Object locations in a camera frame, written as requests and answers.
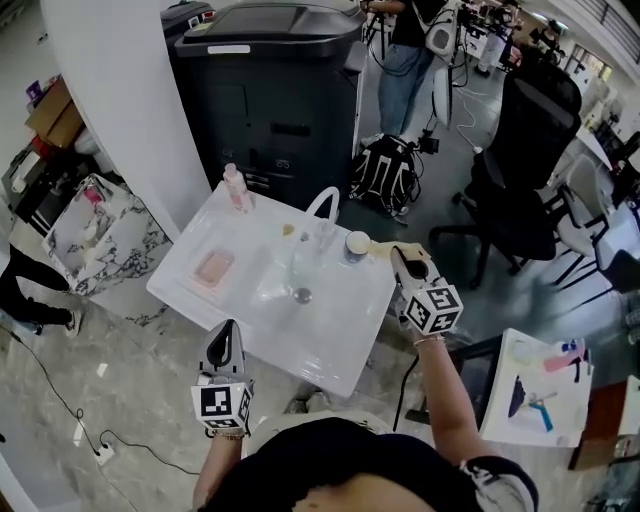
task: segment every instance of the cardboard box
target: cardboard box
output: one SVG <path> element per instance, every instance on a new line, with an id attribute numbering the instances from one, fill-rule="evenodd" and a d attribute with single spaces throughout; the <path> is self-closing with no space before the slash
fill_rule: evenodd
<path id="1" fill-rule="evenodd" d="M 62 78 L 51 86 L 25 123 L 42 140 L 67 149 L 82 129 L 84 122 L 71 99 Z"/>

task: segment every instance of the floor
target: floor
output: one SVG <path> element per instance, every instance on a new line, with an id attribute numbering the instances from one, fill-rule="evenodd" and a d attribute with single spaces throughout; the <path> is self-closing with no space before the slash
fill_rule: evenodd
<path id="1" fill-rule="evenodd" d="M 380 70 L 371 60 L 363 103 L 361 135 L 377 130 L 376 91 Z M 468 89 L 486 94 L 477 100 L 464 98 L 476 123 L 465 133 L 484 146 L 499 108 L 502 75 L 484 80 L 470 74 Z M 407 138 L 416 138 L 431 115 L 430 88 L 421 91 Z M 348 203 L 340 223 L 351 229 L 367 230 L 377 240 L 419 241 L 433 254 L 441 273 L 459 285 L 465 312 L 458 335 L 467 341 L 481 341 L 514 327 L 548 342 L 585 336 L 596 351 L 599 383 L 620 380 L 633 370 L 634 357 L 622 331 L 624 306 L 607 297 L 589 307 L 574 309 L 583 298 L 604 289 L 599 277 L 586 280 L 562 294 L 550 285 L 570 256 L 552 263 L 529 265 L 516 278 L 510 277 L 505 261 L 491 254 L 481 289 L 465 289 L 475 268 L 477 248 L 473 240 L 443 237 L 431 246 L 428 232 L 439 224 L 468 221 L 462 208 L 450 197 L 462 189 L 469 177 L 472 148 L 456 132 L 457 124 L 472 124 L 462 98 L 454 99 L 454 122 L 449 132 L 441 127 L 440 152 L 424 155 L 423 193 L 413 205 L 408 227 L 381 218 L 361 204 Z M 32 255 L 43 258 L 37 240 L 28 230 L 14 233 L 16 243 Z M 40 337 L 19 331 L 47 368 L 60 394 L 75 410 L 82 407 L 91 438 L 109 428 L 124 439 L 151 446 L 164 459 L 198 471 L 209 441 L 192 411 L 190 386 L 195 378 L 195 361 L 204 334 L 197 326 L 169 311 L 162 333 L 150 333 L 115 317 L 78 297 L 61 296 L 29 283 L 26 293 L 36 300 L 61 306 L 82 306 L 84 327 L 74 340 L 58 328 L 47 328 Z M 347 400 L 329 397 L 330 407 L 359 408 L 393 422 L 402 375 L 413 359 L 410 348 L 399 339 L 392 322 L 385 322 L 363 369 L 356 391 Z M 256 379 L 257 394 L 252 421 L 283 411 L 300 386 L 300 381 L 248 357 L 247 371 Z M 405 406 L 419 402 L 419 374 L 409 379 Z M 115 442 L 116 457 L 99 472 L 85 439 L 76 446 L 77 423 L 60 404 L 26 349 L 0 331 L 0 394 L 18 404 L 21 420 L 37 426 L 36 443 L 56 464 L 83 500 L 83 511 L 132 510 L 114 485 L 140 512 L 188 510 L 195 478 L 162 465 L 146 450 Z M 400 432 L 431 442 L 426 426 L 400 422 Z M 568 449 L 541 449 L 495 445 L 495 449 L 520 463 L 536 481 L 541 510 L 580 510 L 598 488 L 602 471 L 572 473 L 566 470 Z"/>

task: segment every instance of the white pillar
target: white pillar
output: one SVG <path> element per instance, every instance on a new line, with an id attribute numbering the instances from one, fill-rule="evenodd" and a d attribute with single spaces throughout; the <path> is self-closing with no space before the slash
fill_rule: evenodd
<path id="1" fill-rule="evenodd" d="M 169 64 L 158 0 L 42 0 L 42 11 L 98 145 L 175 241 L 211 187 Z"/>

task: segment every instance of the soap bottle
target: soap bottle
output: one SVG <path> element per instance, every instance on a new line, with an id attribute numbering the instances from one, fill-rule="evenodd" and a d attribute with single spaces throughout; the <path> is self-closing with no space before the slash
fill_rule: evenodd
<path id="1" fill-rule="evenodd" d="M 222 174 L 231 202 L 236 210 L 248 213 L 253 210 L 253 201 L 251 194 L 247 190 L 242 173 L 238 172 L 235 164 L 227 164 L 224 166 Z"/>

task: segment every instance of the white sink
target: white sink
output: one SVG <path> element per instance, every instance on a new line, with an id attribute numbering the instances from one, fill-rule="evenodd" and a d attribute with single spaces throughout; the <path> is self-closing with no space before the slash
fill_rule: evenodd
<path id="1" fill-rule="evenodd" d="M 349 232 L 338 226 L 322 268 L 306 275 L 306 290 L 301 291 L 294 283 L 302 281 L 292 280 L 290 264 L 304 220 L 304 212 L 262 196 L 256 196 L 254 212 L 237 214 L 221 185 L 161 263 L 148 289 L 205 329 L 234 318 L 249 353 L 349 396 L 395 288 L 391 265 L 371 256 L 348 263 L 343 247 Z M 296 230 L 283 236 L 284 224 Z M 214 249 L 232 252 L 235 261 L 211 291 L 190 276 Z"/>

